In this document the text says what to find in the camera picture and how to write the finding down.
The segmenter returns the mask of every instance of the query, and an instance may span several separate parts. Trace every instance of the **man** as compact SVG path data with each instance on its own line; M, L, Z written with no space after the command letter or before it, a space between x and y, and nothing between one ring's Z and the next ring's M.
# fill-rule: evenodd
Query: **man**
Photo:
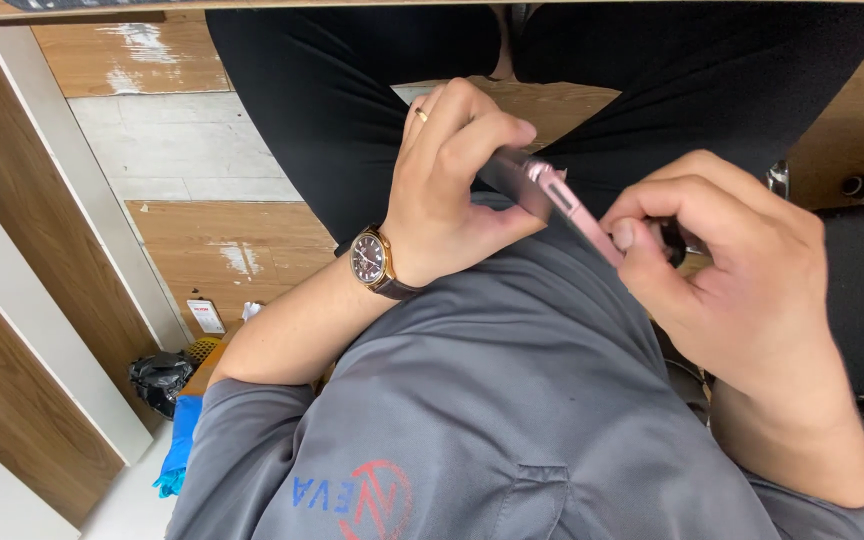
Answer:
M208 23L350 249L229 345L169 538L864 538L822 225L756 180L861 62L864 6L546 4L513 36L484 6ZM474 182L534 127L462 79L411 108L388 88L496 73L503 43L519 80L623 91L542 151L626 251L618 271ZM679 277L646 215L678 216L714 266ZM711 431L645 310L718 378Z

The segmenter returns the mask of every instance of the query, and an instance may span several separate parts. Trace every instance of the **watch dial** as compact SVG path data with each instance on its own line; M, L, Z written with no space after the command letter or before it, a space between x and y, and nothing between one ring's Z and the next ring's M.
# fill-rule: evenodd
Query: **watch dial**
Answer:
M371 284L382 276L385 253L374 236L362 236L352 244L352 271L360 282Z

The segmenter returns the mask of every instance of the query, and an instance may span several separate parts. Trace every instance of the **logo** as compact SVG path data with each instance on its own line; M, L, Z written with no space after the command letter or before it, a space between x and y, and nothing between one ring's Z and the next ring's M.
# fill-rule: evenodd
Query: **logo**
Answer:
M331 497L330 482L321 480L305 508L345 514L338 520L344 540L401 540L412 515L412 486L405 472L392 461L377 459L352 471L351 480L332 482L338 489ZM315 484L315 478L295 476L292 506L303 503Z

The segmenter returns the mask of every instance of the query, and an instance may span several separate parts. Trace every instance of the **leg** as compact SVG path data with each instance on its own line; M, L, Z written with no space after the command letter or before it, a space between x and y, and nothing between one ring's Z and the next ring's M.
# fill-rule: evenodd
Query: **leg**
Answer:
M762 176L864 59L864 5L546 4L515 52L523 82L622 91L540 151L598 216L695 149Z
M248 116L339 244L386 214L408 106L389 85L492 73L488 6L209 11Z

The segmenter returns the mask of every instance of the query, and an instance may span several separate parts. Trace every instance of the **grey shirt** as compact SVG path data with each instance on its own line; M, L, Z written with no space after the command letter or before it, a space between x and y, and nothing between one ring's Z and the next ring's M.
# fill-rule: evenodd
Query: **grey shirt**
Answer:
M642 306L553 222L388 311L318 399L209 388L167 538L864 539L864 509L729 460Z

